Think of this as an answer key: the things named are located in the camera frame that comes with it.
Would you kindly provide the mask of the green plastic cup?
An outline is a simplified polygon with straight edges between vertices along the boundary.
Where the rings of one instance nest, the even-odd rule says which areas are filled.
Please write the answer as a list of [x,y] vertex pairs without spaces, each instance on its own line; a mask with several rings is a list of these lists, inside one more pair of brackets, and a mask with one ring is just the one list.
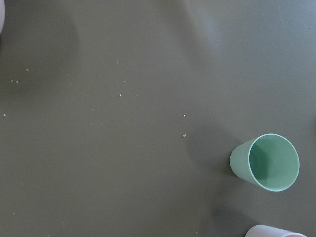
[[237,146],[230,154],[229,163],[237,177],[272,192],[291,187],[300,170],[293,144],[273,133]]

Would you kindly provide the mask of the pink plastic cup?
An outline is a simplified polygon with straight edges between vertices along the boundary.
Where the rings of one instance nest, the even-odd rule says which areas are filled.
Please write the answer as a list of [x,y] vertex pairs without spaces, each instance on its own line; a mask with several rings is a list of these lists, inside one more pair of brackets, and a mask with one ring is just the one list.
[[266,225],[250,228],[245,237],[306,237],[306,235]]

